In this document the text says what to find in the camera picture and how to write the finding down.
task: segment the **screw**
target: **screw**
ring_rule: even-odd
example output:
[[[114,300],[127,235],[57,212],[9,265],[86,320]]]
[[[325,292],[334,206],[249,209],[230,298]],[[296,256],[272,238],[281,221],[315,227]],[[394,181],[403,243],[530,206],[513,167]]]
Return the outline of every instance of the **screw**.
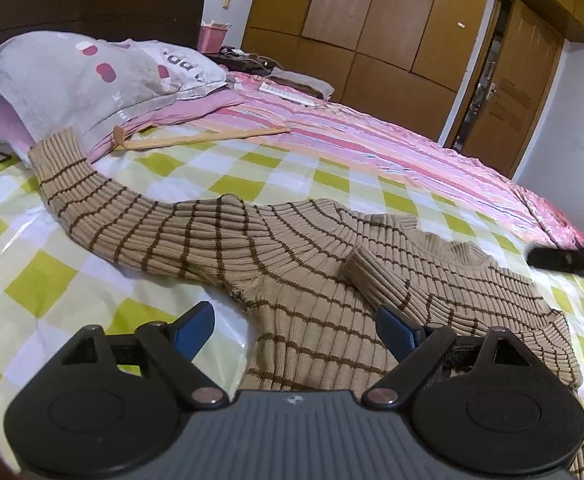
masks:
[[[197,388],[192,393],[192,399],[199,404],[216,404],[223,400],[223,391],[209,386]]]
[[[392,388],[374,388],[367,393],[367,399],[378,406],[387,406],[399,400],[399,394]]]

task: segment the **gray ribbed plate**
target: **gray ribbed plate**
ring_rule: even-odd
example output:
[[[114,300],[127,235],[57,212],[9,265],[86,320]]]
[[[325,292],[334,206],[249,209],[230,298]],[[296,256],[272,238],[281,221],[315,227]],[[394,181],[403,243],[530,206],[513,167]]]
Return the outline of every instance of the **gray ribbed plate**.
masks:
[[[470,480],[417,443],[403,419],[350,392],[242,392],[194,414],[163,455],[120,480]],[[567,472],[544,477],[570,480]]]

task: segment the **sweater neckline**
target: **sweater neckline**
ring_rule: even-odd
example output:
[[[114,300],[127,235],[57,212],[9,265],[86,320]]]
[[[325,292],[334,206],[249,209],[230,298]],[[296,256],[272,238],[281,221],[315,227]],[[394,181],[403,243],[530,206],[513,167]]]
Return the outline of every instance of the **sweater neckline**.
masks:
[[[405,237],[419,250],[445,263],[466,269],[482,269],[494,260],[474,242],[450,242],[437,234],[420,231],[415,216],[403,216],[399,223]]]

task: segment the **pink pillow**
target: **pink pillow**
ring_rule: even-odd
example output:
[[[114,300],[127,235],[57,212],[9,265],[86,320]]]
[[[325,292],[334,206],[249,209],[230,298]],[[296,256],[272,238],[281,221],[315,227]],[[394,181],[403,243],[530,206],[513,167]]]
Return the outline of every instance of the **pink pillow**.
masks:
[[[0,141],[8,143],[12,150],[27,164],[27,152],[36,143],[12,105],[0,96]]]
[[[165,124],[179,124],[198,119],[219,108],[235,106],[244,103],[245,99],[230,89],[220,89],[211,92],[205,97],[175,103],[147,112],[136,119],[123,124],[127,136],[140,132],[150,126],[162,126]],[[27,152],[36,143],[29,134],[23,121],[16,111],[2,96],[0,96],[0,141],[7,142],[14,152],[29,165]],[[114,139],[111,134],[99,142],[89,153],[88,160],[99,160],[114,148]]]
[[[222,88],[198,99],[180,100],[175,103],[147,112],[136,119],[123,123],[121,127],[125,131],[125,137],[130,137],[150,126],[166,126],[167,124],[179,124],[198,119],[215,112],[219,108],[240,105],[245,99],[235,91]],[[112,135],[105,137],[88,153],[88,161],[94,162],[109,153],[115,146]]]

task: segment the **wooden stick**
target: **wooden stick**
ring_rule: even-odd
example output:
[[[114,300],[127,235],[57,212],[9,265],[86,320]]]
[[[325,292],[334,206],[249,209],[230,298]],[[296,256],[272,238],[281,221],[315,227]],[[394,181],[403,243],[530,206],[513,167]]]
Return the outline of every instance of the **wooden stick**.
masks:
[[[264,135],[284,134],[289,132],[287,126],[277,128],[259,128],[256,130],[227,130],[220,133],[204,133],[191,137],[165,137],[164,139],[124,140],[125,133],[120,126],[114,127],[114,140],[126,150],[149,150],[151,148],[166,148],[177,144],[195,144],[213,140],[248,139]]]

